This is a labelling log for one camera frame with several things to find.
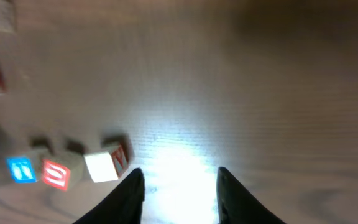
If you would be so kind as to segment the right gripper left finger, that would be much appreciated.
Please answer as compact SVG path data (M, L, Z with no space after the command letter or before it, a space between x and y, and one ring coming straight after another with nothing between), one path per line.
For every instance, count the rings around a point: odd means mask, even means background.
M140 224L144 200L144 174L136 168L74 224Z

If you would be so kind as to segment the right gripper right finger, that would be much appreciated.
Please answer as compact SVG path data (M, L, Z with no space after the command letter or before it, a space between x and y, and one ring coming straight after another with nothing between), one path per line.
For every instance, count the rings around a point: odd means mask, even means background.
M263 206L225 167L218 167L216 191L221 224L285 224Z

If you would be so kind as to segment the plain wooden block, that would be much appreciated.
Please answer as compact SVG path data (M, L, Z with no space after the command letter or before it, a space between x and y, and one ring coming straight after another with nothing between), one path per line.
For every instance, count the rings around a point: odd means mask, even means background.
M101 152L84 155L85 164L94 183L119 180L129 166L123 146L106 145Z

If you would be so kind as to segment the red letter U block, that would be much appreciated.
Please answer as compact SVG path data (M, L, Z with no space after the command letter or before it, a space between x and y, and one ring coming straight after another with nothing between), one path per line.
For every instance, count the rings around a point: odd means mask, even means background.
M85 161L81 154L65 151L43 159L42 181L56 189L67 191L79 182Z

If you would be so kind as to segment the blue letter T block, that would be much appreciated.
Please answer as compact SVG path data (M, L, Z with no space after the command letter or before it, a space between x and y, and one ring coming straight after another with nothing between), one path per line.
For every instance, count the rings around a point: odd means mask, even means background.
M46 147L36 147L23 155L6 158L12 179L18 184L39 181L43 174L44 159L51 153Z

